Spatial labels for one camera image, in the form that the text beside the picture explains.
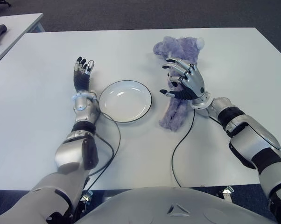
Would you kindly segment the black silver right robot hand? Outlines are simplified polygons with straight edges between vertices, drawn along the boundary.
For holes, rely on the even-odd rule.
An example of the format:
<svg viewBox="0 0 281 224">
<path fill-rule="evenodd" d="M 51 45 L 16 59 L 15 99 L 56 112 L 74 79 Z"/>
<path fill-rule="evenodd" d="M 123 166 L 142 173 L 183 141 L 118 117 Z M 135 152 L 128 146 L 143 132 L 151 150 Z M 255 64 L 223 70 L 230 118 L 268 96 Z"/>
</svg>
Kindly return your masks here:
<svg viewBox="0 0 281 224">
<path fill-rule="evenodd" d="M 180 91 L 159 90 L 160 93 L 167 97 L 177 98 L 181 100 L 196 100 L 205 95 L 205 86 L 202 75 L 195 64 L 187 63 L 180 58 L 167 58 L 167 64 L 163 65 L 163 69 L 173 69 L 179 75 L 169 75 L 169 81 L 180 85 Z"/>
</svg>

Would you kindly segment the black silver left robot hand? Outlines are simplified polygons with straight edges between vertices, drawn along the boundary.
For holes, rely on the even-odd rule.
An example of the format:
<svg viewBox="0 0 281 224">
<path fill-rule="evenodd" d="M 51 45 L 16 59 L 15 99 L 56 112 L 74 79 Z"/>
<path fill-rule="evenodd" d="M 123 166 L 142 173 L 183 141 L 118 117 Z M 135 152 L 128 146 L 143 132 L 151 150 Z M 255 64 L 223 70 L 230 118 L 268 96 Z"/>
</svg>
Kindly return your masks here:
<svg viewBox="0 0 281 224">
<path fill-rule="evenodd" d="M 77 93 L 90 90 L 91 72 L 94 65 L 94 60 L 87 62 L 81 56 L 76 60 L 73 71 L 73 83 Z"/>
</svg>

